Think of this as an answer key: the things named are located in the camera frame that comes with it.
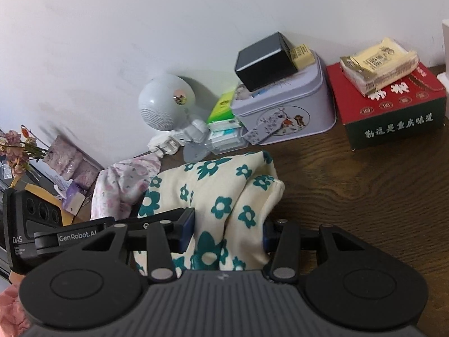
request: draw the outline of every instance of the pink floral cloth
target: pink floral cloth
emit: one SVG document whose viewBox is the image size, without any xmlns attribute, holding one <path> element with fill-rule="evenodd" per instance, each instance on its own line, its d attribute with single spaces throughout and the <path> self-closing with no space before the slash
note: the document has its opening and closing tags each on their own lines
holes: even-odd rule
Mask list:
<svg viewBox="0 0 449 337">
<path fill-rule="evenodd" d="M 0 337 L 17 337 L 30 327 L 19 302 L 19 286 L 10 285 L 0 293 Z"/>
<path fill-rule="evenodd" d="M 124 160 L 100 172 L 93 192 L 90 219 L 126 219 L 131 206 L 148 189 L 161 163 L 155 154 Z"/>
</svg>

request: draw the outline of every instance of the red box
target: red box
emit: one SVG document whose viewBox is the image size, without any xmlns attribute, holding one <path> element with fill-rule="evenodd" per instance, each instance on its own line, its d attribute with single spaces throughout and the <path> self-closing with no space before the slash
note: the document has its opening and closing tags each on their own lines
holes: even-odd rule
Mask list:
<svg viewBox="0 0 449 337">
<path fill-rule="evenodd" d="M 352 149 L 443 125 L 446 89 L 422 63 L 410 75 L 367 97 L 345 77 L 339 63 L 327 66 L 327 73 Z"/>
</svg>

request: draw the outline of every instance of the wooden table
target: wooden table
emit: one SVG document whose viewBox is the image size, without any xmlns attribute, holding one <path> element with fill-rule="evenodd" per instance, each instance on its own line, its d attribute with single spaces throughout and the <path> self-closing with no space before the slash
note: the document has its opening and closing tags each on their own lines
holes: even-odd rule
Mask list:
<svg viewBox="0 0 449 337">
<path fill-rule="evenodd" d="M 352 152 L 338 121 L 327 133 L 232 154 L 260 149 L 270 152 L 286 186 L 274 218 L 312 229 L 338 225 L 414 267 L 430 294 L 418 327 L 429 337 L 449 336 L 449 122 Z M 162 169 L 182 163 L 179 152 L 166 156 Z M 309 255 L 305 270 L 313 260 Z"/>
</svg>

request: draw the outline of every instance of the speaker grille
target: speaker grille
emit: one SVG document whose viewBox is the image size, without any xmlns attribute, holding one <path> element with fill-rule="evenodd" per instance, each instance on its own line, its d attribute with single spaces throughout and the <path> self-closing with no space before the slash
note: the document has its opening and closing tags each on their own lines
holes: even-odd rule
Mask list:
<svg viewBox="0 0 449 337">
<path fill-rule="evenodd" d="M 166 113 L 141 109 L 143 120 L 152 128 L 162 131 L 173 130 L 173 120 Z"/>
</svg>

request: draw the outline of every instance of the tin box lid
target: tin box lid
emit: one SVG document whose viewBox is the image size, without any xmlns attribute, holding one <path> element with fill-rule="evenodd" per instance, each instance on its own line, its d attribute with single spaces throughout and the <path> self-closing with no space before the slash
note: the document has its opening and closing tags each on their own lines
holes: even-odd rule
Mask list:
<svg viewBox="0 0 449 337">
<path fill-rule="evenodd" d="M 237 87 L 237 90 L 246 90 L 245 94 L 249 97 L 236 100 L 236 95 L 234 95 L 230 105 L 232 113 L 236 116 L 244 116 L 266 107 L 298 100 L 315 93 L 323 82 L 323 74 L 318 56 L 315 52 L 313 55 L 315 57 L 313 65 L 257 91 L 248 92 L 246 87 Z"/>
</svg>

